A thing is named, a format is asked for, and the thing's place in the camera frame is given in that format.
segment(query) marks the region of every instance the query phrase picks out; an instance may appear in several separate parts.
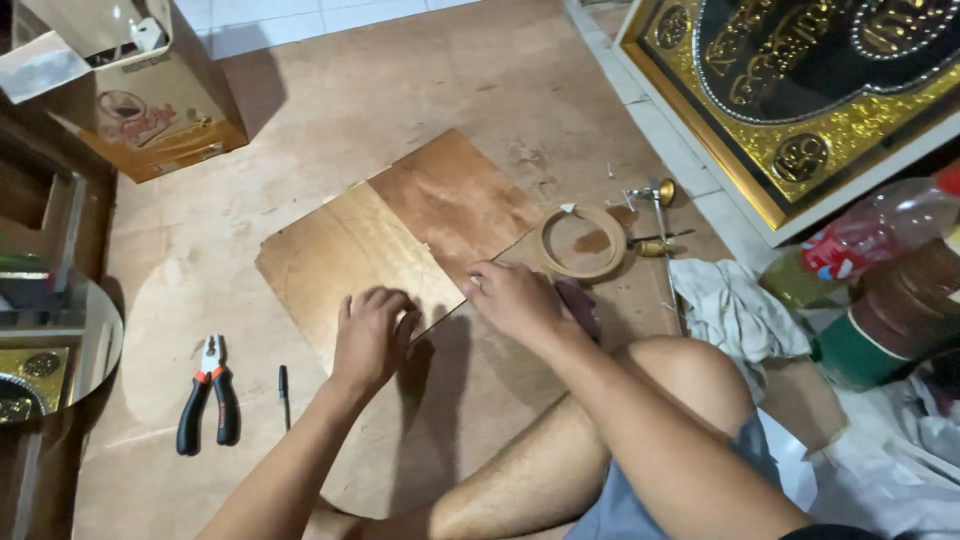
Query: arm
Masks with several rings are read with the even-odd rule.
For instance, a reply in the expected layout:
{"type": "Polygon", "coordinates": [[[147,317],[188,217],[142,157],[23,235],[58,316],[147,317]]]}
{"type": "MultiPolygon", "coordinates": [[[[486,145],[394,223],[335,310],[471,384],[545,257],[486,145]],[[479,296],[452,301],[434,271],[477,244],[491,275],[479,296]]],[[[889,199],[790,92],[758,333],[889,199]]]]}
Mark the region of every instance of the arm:
{"type": "Polygon", "coordinates": [[[490,262],[469,271],[477,276],[466,291],[472,303],[564,381],[670,537],[774,540],[810,523],[723,442],[593,344],[544,279],[490,262]]]}
{"type": "Polygon", "coordinates": [[[198,539],[300,539],[347,433],[406,358],[420,320],[407,295],[375,287],[340,308],[333,374],[198,539]],[[399,324],[398,315],[407,310],[399,324]]]}

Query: mirror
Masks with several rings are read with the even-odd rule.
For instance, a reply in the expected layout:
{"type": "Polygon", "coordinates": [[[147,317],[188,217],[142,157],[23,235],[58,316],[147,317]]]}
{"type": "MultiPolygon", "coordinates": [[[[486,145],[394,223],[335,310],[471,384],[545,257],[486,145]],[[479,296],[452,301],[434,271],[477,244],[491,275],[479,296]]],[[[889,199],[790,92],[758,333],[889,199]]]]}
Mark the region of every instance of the mirror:
{"type": "Polygon", "coordinates": [[[0,279],[0,424],[83,399],[120,359],[123,321],[100,286],[71,271],[53,280],[0,279]]]}

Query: leg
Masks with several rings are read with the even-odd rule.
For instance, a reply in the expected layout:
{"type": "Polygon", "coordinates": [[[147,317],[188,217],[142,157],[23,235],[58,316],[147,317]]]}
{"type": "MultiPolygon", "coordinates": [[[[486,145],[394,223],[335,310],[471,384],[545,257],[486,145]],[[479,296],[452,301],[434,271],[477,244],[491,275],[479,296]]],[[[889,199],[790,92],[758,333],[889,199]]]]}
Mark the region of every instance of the leg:
{"type": "MultiPolygon", "coordinates": [[[[718,437],[735,435],[754,411],[736,366],[706,342],[654,337],[614,358],[634,376],[655,381],[718,437]]],[[[565,396],[436,503],[382,522],[363,521],[353,532],[363,538],[483,540],[561,525],[596,501],[610,458],[587,414],[565,396]]]]}

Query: orange and black pliers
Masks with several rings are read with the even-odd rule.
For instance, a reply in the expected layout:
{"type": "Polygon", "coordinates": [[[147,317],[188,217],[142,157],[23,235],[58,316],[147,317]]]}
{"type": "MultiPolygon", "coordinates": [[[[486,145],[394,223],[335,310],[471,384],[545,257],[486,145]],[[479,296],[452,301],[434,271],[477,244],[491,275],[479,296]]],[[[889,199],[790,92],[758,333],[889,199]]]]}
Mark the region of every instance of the orange and black pliers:
{"type": "Polygon", "coordinates": [[[193,391],[177,426],[177,454],[196,455],[200,451],[200,419],[211,382],[217,393],[219,411],[217,444],[233,446],[239,440],[240,407],[230,384],[231,373],[224,365],[223,341],[224,337],[219,333],[210,335],[205,341],[200,371],[193,376],[193,391]]]}

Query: gray shorts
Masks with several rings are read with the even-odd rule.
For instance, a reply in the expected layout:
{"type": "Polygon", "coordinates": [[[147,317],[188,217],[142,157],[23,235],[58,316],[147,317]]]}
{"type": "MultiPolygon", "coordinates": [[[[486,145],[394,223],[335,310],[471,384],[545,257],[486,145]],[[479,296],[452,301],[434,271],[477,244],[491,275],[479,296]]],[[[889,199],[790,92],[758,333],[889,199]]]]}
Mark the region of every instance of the gray shorts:
{"type": "MultiPolygon", "coordinates": [[[[750,464],[771,484],[780,489],[777,463],[770,456],[767,437],[754,414],[730,441],[731,449],[750,464]]],[[[564,540],[660,540],[666,533],[650,516],[624,476],[623,470],[611,461],[600,499],[587,510],[564,540]]]]}

